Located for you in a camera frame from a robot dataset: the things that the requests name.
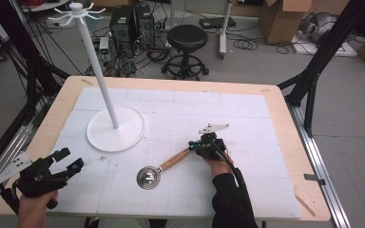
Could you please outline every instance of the black sleeve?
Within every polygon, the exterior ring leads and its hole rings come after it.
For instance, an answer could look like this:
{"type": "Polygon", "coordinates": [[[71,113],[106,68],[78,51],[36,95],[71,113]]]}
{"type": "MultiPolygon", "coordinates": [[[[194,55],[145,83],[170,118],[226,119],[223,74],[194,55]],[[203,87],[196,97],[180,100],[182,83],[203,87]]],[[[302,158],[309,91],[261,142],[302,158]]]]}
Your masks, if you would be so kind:
{"type": "Polygon", "coordinates": [[[216,195],[212,199],[215,216],[212,228],[258,228],[254,220],[251,201],[243,189],[238,188],[232,174],[220,174],[212,180],[216,195]]]}

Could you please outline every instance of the stool base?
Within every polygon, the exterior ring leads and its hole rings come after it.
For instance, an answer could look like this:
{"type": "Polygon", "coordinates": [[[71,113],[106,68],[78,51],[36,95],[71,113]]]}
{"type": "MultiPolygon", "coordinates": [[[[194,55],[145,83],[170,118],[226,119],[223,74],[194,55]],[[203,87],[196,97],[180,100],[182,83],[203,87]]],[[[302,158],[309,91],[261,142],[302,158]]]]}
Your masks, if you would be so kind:
{"type": "Polygon", "coordinates": [[[166,73],[166,72],[170,72],[174,77],[173,79],[177,79],[177,78],[182,78],[182,79],[186,79],[186,78],[193,78],[195,77],[197,79],[197,81],[200,80],[200,77],[198,76],[200,73],[202,73],[203,75],[207,75],[209,74],[209,69],[205,67],[205,64],[202,63],[202,61],[193,56],[193,55],[176,55],[174,57],[172,57],[171,59],[169,59],[167,61],[167,63],[162,67],[162,73],[166,73]],[[194,59],[197,61],[196,64],[188,64],[188,58],[194,59]],[[179,64],[175,64],[172,63],[173,60],[178,59],[178,58],[182,58],[182,61],[179,64]],[[200,69],[197,71],[192,70],[193,67],[199,67],[200,69]]]}

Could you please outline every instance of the wooden table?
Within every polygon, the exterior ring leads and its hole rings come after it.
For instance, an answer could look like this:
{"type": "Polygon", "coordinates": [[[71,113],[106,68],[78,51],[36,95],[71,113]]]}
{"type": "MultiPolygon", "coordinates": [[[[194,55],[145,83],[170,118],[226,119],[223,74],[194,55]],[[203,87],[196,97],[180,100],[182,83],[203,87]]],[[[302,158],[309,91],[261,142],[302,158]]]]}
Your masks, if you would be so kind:
{"type": "MultiPolygon", "coordinates": [[[[301,212],[300,220],[326,221],[330,219],[331,214],[317,182],[306,180],[303,176],[304,174],[314,174],[314,172],[281,91],[277,86],[128,78],[106,78],[106,84],[108,87],[119,88],[180,91],[207,90],[263,96],[266,100],[280,149],[295,189],[301,212]]],[[[44,158],[51,152],[80,92],[86,86],[98,86],[96,78],[72,76],[67,79],[27,149],[27,153],[33,161],[38,158],[44,158]]],[[[11,185],[17,178],[13,177],[8,184],[11,185]]],[[[13,213],[0,198],[0,215],[6,214],[13,213]]]]}

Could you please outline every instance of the black stool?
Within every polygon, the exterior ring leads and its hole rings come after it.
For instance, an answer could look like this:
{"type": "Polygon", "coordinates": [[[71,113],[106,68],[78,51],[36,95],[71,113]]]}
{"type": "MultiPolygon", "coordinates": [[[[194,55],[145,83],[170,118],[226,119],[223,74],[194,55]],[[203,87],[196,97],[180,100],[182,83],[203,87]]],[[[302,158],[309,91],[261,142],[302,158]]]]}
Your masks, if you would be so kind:
{"type": "Polygon", "coordinates": [[[189,54],[206,45],[206,32],[192,25],[176,26],[168,32],[167,41],[178,52],[182,51],[182,54],[170,58],[162,67],[162,73],[170,72],[174,76],[173,79],[195,77],[198,81],[200,80],[198,77],[200,73],[204,75],[209,73],[209,69],[199,58],[189,54]],[[182,58],[181,62],[172,63],[177,58],[182,58]],[[189,64],[189,58],[195,59],[197,63],[189,64]],[[199,67],[199,70],[194,71],[194,67],[199,67]]]}

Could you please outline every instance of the person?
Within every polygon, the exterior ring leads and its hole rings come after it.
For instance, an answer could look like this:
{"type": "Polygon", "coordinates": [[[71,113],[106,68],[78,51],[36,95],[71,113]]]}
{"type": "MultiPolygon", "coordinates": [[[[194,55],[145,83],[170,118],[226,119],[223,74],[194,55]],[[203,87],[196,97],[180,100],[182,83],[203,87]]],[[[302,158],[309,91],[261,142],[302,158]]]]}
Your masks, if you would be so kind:
{"type": "Polygon", "coordinates": [[[20,198],[17,228],[41,228],[47,217],[47,204],[58,199],[58,190],[38,198],[20,198]]]}
{"type": "MultiPolygon", "coordinates": [[[[244,190],[236,185],[230,166],[225,161],[203,160],[210,166],[212,183],[216,188],[216,194],[212,199],[212,206],[215,210],[213,220],[210,222],[169,219],[165,227],[258,228],[251,201],[247,199],[244,190]]],[[[57,197],[57,191],[34,199],[22,196],[17,228],[40,228],[46,218],[47,203],[51,199],[56,200],[57,197]]],[[[147,219],[143,218],[102,218],[99,227],[150,227],[150,224],[147,219]]]]}

